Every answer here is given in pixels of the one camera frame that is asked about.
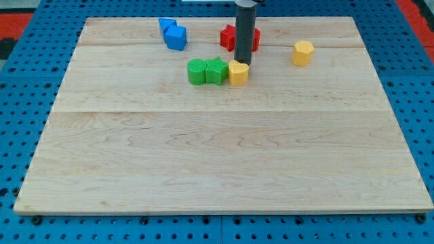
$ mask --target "wooden cutting board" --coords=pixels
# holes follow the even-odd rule
[[[193,86],[233,59],[233,18],[89,18],[14,206],[19,214],[370,214],[433,208],[352,18],[258,18],[249,81]],[[313,42],[310,65],[292,45]]]

